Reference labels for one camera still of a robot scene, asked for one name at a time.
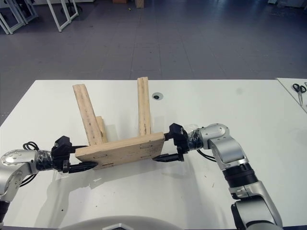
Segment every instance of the wood grain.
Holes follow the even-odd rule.
[[[77,149],[75,156],[81,161],[97,162],[94,169],[101,169],[156,157],[161,154],[164,140],[163,132],[154,133]]]
[[[138,78],[139,136],[151,133],[148,77]]]
[[[102,119],[101,116],[97,116],[96,117],[96,121],[98,123],[98,127],[99,127],[101,135],[102,135],[102,142],[103,143],[107,143],[106,128],[105,128],[104,120]]]
[[[102,135],[98,127],[98,123],[86,86],[84,84],[81,84],[73,85],[72,87],[75,92],[89,145],[102,144]]]

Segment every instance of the white desk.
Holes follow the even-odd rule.
[[[35,141],[51,149],[62,135],[87,144],[72,85],[85,83],[110,141],[137,136],[135,80],[37,80],[0,127],[1,153]],[[153,132],[173,122],[223,123],[241,144],[283,219],[307,225],[307,122],[305,112],[276,80],[150,80]],[[175,153],[171,141],[163,153]],[[144,160],[99,171],[40,172],[20,188],[7,226],[58,228],[116,215],[148,216],[184,229],[234,228],[234,202],[218,166],[197,152],[185,162]]]
[[[292,88],[292,85],[294,83],[297,83],[299,85],[304,85],[307,88],[307,85],[305,85],[305,82],[307,82],[307,79],[277,78],[277,80],[280,82],[281,85],[284,86],[284,88],[289,92],[289,94],[299,104],[298,94]],[[307,92],[306,93],[302,93],[302,97],[303,97],[302,109],[307,113]]]

